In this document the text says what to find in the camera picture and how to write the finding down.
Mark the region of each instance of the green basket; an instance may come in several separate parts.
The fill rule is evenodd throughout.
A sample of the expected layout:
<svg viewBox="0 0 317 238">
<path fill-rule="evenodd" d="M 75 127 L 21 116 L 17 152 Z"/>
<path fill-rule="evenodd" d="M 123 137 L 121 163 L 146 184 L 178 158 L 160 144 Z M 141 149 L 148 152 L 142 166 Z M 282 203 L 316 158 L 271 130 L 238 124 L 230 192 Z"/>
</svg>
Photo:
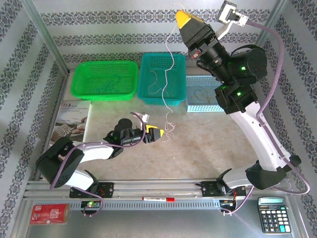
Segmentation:
<svg viewBox="0 0 317 238">
<path fill-rule="evenodd" d="M 138 66 L 129 60 L 91 61 L 76 67 L 71 93 L 91 101 L 127 101 L 138 86 Z"/>
</svg>

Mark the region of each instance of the wall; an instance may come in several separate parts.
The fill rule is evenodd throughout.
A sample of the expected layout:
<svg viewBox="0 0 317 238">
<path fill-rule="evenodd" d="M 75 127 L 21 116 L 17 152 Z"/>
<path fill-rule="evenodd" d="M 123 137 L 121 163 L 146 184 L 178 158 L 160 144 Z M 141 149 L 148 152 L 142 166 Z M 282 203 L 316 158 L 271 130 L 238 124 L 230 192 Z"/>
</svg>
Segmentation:
<svg viewBox="0 0 317 238">
<path fill-rule="evenodd" d="M 0 0 L 0 16 L 0 238 L 6 238 L 64 75 L 19 0 Z"/>
<path fill-rule="evenodd" d="M 167 52 L 165 40 L 175 26 L 177 1 L 169 0 L 35 0 L 48 30 L 53 36 L 69 68 L 89 60 L 140 61 L 144 52 Z M 180 0 L 185 9 L 212 23 L 221 0 Z M 236 0 L 241 12 L 253 21 L 265 24 L 277 0 Z M 259 30 L 250 26 L 234 26 L 221 41 L 228 51 L 254 43 Z M 187 53 L 178 29 L 169 40 L 173 52 Z"/>
<path fill-rule="evenodd" d="M 290 0 L 275 29 L 283 38 L 285 57 L 279 86 L 264 112 L 283 146 L 302 159 L 300 169 L 312 191 L 296 196 L 310 237 L 317 237 L 317 1 Z M 264 49 L 268 76 L 255 85 L 259 100 L 269 92 L 277 65 L 278 47 L 272 37 Z M 294 190 L 304 189 L 298 176 L 291 175 Z"/>
</svg>

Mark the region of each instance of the red package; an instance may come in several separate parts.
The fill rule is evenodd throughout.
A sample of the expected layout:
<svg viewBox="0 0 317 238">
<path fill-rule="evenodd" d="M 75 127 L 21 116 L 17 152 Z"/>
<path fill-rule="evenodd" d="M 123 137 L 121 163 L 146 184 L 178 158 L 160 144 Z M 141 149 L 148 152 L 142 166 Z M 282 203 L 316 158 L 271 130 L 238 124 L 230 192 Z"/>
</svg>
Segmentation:
<svg viewBox="0 0 317 238">
<path fill-rule="evenodd" d="M 70 214 L 69 204 L 35 205 L 30 225 L 66 224 Z"/>
</svg>

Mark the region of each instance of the calculator button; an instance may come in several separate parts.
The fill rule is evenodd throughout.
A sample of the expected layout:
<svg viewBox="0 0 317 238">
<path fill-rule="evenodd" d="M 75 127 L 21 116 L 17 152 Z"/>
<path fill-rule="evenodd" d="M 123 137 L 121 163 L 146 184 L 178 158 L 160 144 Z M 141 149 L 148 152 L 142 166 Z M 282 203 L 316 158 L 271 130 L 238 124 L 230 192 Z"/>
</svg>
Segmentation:
<svg viewBox="0 0 317 238">
<path fill-rule="evenodd" d="M 284 226 L 279 226 L 279 229 L 281 230 L 281 232 L 285 232 L 285 227 Z"/>
</svg>

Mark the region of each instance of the calculator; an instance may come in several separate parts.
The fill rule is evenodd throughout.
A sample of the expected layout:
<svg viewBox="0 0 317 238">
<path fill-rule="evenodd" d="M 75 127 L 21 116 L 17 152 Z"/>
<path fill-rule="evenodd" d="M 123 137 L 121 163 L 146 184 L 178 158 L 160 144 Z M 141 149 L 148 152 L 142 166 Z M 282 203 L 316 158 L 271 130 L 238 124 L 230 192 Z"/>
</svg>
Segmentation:
<svg viewBox="0 0 317 238">
<path fill-rule="evenodd" d="M 265 234 L 277 235 L 292 232 L 285 205 L 285 197 L 259 197 L 258 210 L 262 231 Z"/>
</svg>

